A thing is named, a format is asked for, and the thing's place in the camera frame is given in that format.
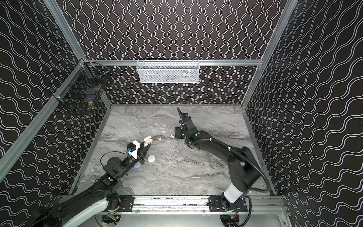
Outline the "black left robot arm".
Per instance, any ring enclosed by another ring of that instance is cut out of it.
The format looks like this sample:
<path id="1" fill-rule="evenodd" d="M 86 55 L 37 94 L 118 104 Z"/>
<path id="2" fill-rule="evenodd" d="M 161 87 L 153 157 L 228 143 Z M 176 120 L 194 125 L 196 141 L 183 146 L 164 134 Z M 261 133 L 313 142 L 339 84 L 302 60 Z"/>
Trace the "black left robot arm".
<path id="1" fill-rule="evenodd" d="M 124 160 L 112 157 L 103 166 L 105 174 L 85 191 L 53 207 L 44 206 L 36 209 L 26 223 L 27 227 L 76 227 L 91 216 L 107 209 L 109 203 L 118 199 L 117 189 L 122 185 L 122 178 L 145 158 L 151 145 L 142 146 L 136 152 L 136 158 L 128 155 Z"/>

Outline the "cream earbud charging case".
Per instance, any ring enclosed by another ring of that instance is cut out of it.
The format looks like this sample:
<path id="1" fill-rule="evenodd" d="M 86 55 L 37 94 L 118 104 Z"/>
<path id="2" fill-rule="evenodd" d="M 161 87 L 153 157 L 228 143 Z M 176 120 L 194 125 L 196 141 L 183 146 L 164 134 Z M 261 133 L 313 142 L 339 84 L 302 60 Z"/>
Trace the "cream earbud charging case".
<path id="1" fill-rule="evenodd" d="M 151 144 L 153 142 L 153 139 L 151 136 L 148 136 L 144 139 L 144 146 L 146 147 L 147 145 Z"/>

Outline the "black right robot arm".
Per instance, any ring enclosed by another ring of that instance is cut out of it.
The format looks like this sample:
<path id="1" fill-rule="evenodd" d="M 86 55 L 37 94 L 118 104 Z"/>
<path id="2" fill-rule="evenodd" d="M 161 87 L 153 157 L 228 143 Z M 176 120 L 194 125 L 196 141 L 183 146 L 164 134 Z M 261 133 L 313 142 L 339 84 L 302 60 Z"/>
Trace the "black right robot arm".
<path id="1" fill-rule="evenodd" d="M 266 175 L 248 147 L 233 147 L 215 139 L 206 131 L 198 130 L 188 113 L 179 108 L 177 111 L 180 126 L 175 127 L 175 138 L 183 139 L 190 149 L 206 151 L 227 164 L 231 184 L 222 193 L 218 208 L 235 211 L 237 201 L 249 191 L 272 192 Z"/>

